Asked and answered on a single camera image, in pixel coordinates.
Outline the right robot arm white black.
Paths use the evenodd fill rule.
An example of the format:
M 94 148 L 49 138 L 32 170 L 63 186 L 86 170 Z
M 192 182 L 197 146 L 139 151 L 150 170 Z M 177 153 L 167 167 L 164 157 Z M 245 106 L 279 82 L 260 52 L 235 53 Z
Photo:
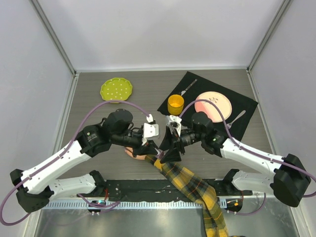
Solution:
M 225 193 L 256 191 L 274 195 L 282 203 L 297 207 L 305 197 L 311 177 L 300 159 L 293 155 L 278 156 L 255 149 L 214 128 L 212 120 L 203 112 L 192 115 L 190 128 L 181 128 L 177 116 L 166 117 L 166 132 L 160 145 L 165 152 L 162 163 L 181 161 L 185 147 L 200 143 L 209 154 L 240 162 L 254 170 L 247 173 L 231 169 L 223 182 Z

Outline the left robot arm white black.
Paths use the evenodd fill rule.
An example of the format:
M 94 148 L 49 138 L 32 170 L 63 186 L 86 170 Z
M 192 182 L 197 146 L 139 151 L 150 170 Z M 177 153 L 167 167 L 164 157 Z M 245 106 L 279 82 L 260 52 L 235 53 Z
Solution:
M 159 127 L 152 117 L 140 128 L 130 128 L 133 115 L 125 109 L 117 109 L 100 123 L 84 127 L 63 149 L 39 165 L 29 169 L 16 169 L 10 173 L 17 185 L 25 181 L 16 193 L 17 201 L 27 212 L 35 212 L 50 201 L 81 194 L 100 197 L 106 189 L 102 175 L 93 170 L 86 175 L 60 179 L 76 165 L 106 152 L 111 145 L 130 147 L 138 155 L 156 155 L 158 148 L 153 139 L 159 136 Z

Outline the yellow plaid sleeve forearm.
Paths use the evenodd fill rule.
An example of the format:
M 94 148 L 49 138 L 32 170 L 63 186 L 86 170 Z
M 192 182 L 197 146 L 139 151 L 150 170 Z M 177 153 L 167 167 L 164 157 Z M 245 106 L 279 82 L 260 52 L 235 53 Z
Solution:
M 202 206 L 203 223 L 208 237 L 227 237 L 228 230 L 215 189 L 202 178 L 177 162 L 161 163 L 152 155 L 145 156 L 190 201 Z

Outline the mannequin hand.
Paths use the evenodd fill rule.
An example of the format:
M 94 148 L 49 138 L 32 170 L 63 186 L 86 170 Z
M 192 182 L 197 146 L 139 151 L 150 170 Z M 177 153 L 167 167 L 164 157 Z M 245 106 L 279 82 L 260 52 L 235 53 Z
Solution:
M 136 159 L 136 160 L 145 160 L 146 155 L 135 155 L 135 154 L 133 153 L 134 150 L 133 150 L 132 148 L 130 148 L 130 147 L 125 147 L 125 148 L 124 148 L 124 151 L 125 151 L 125 153 L 126 153 L 128 156 L 130 156 L 130 157 L 133 158 L 133 159 Z

